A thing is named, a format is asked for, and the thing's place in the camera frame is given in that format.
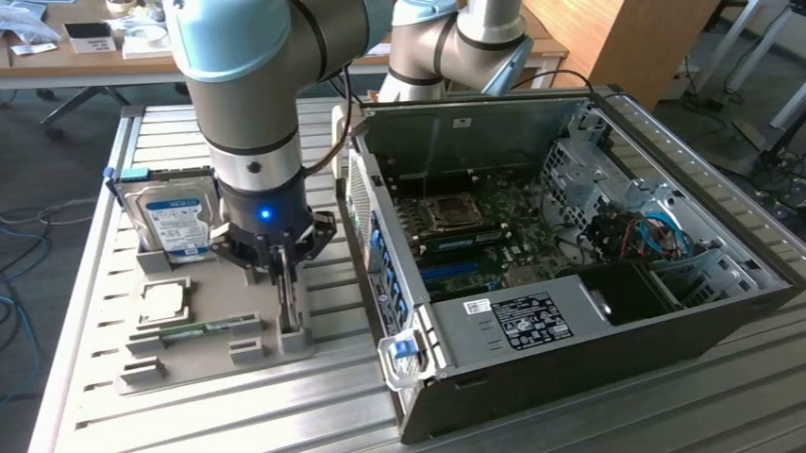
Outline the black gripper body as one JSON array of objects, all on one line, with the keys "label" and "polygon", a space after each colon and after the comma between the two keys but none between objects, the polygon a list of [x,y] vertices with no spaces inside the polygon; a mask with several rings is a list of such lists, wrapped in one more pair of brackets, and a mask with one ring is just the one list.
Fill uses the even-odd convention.
[{"label": "black gripper body", "polygon": [[221,226],[236,226],[251,233],[257,251],[256,272],[273,283],[297,280],[300,239],[312,225],[315,212],[305,200],[304,178],[292,177],[268,191],[244,191],[218,183],[224,213]]}]

